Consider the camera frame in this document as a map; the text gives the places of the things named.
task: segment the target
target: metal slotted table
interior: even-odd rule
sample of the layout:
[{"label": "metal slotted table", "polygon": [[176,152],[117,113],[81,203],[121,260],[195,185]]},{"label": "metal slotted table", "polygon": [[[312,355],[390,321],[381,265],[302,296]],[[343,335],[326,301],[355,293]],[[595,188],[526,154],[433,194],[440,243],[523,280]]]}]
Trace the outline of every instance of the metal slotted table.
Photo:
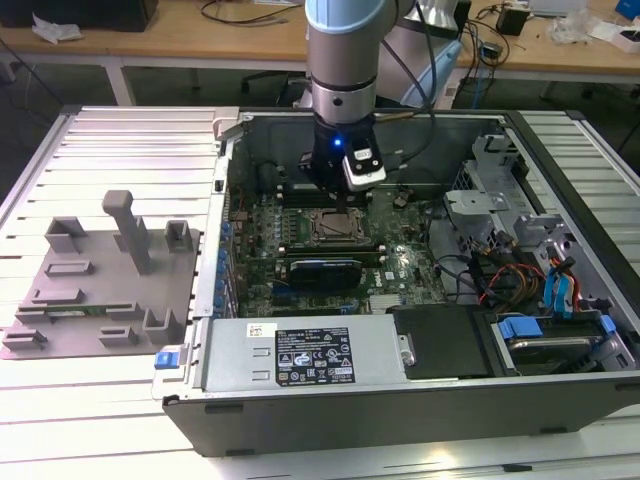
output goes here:
[{"label": "metal slotted table", "polygon": [[[53,216],[78,216],[90,230],[114,228],[100,209],[110,188],[133,193],[133,211],[149,228],[187,219],[206,235],[218,157],[213,131],[237,116],[233,108],[85,108],[62,115],[0,208],[0,325],[13,322],[48,249],[43,234]],[[525,118],[585,201],[638,202],[626,167],[586,123],[564,114]],[[545,126],[559,124],[563,129],[554,127],[547,138]],[[598,175],[585,178],[598,165]],[[546,192],[536,172],[530,175],[533,188]],[[553,210],[551,194],[545,203]],[[620,212],[621,205],[602,211]],[[608,225],[604,219],[613,216],[604,214],[601,221],[620,245],[636,245],[635,212],[627,213],[627,223]],[[574,434],[206,459],[152,398],[153,374],[150,355],[0,361],[0,477],[568,480],[634,478],[640,471],[637,406]]]}]

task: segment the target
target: blue latch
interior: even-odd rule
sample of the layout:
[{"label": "blue latch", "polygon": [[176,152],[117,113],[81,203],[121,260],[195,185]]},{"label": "blue latch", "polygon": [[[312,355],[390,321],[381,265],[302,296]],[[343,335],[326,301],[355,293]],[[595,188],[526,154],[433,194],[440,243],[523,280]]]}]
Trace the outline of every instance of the blue latch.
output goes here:
[{"label": "blue latch", "polygon": [[613,323],[613,319],[609,315],[602,315],[600,317],[600,323],[604,331],[607,332],[607,335],[616,333],[616,324]]},{"label": "blue latch", "polygon": [[507,317],[498,323],[498,328],[505,340],[514,337],[542,337],[543,335],[535,317]]},{"label": "blue latch", "polygon": [[169,370],[171,368],[180,368],[180,352],[158,352],[156,353],[155,363],[156,370]]}]

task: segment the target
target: black box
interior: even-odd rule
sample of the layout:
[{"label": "black box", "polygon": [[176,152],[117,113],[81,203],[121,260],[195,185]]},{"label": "black box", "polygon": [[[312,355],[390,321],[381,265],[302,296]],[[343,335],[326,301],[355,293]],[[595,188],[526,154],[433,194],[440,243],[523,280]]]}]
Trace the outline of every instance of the black box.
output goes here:
[{"label": "black box", "polygon": [[500,11],[500,16],[496,22],[496,30],[503,35],[513,35],[517,37],[522,32],[524,24],[530,14],[530,10],[505,6]]}]

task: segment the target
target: floor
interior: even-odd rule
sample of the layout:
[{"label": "floor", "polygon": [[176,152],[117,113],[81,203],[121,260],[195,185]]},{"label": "floor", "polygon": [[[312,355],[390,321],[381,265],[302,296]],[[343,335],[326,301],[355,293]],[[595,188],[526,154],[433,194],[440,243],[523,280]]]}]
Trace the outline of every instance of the floor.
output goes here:
[{"label": "floor", "polygon": [[[36,73],[66,104],[114,105],[108,80],[100,67],[38,66]],[[278,101],[283,77],[253,82],[249,93],[240,92],[240,81],[253,72],[203,70],[202,88],[192,90],[187,70],[130,68],[139,105],[241,105],[273,106]],[[55,119],[58,105],[29,72],[19,68],[16,81],[0,93],[0,200],[9,192],[22,169],[47,132],[46,119]],[[482,99],[480,108],[520,110],[578,110],[604,138],[618,147],[640,121],[640,105],[629,96],[633,86],[559,83],[549,100],[541,100],[540,82],[496,81]],[[583,97],[592,87],[590,98]],[[281,104],[296,99],[300,87],[290,89]],[[470,108],[474,87],[458,95],[454,108]],[[626,145],[623,158],[640,171],[640,132]]]}]

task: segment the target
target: gray plastic base plate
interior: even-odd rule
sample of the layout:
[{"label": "gray plastic base plate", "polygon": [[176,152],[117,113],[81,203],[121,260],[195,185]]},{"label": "gray plastic base plate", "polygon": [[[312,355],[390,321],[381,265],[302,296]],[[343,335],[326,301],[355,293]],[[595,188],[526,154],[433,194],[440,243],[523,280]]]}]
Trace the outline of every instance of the gray plastic base plate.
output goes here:
[{"label": "gray plastic base plate", "polygon": [[[0,358],[152,354],[162,348],[159,342],[163,339],[168,339],[165,343],[181,342],[200,240],[198,230],[190,231],[192,251],[177,253],[169,252],[163,231],[149,231],[151,271],[148,275],[139,275],[131,256],[120,251],[114,239],[118,232],[87,232],[86,237],[74,238],[80,253],[57,254],[50,248],[27,298],[16,312],[22,322],[16,320],[7,330],[5,341],[13,337],[13,349],[3,345]],[[59,269],[60,264],[85,261],[91,263],[86,274],[45,273],[51,272],[52,265]],[[78,290],[81,293],[77,302],[64,301],[73,298]],[[42,302],[56,295],[61,301],[38,303],[39,298]],[[106,314],[105,307],[109,305],[127,304],[137,304],[137,307],[133,312],[120,312],[111,317]],[[48,311],[45,315],[23,315],[24,309],[33,307]],[[146,315],[148,329],[143,327],[147,309],[152,313]],[[169,309],[172,318],[167,321]],[[162,329],[164,322],[170,323],[166,330]]]}]

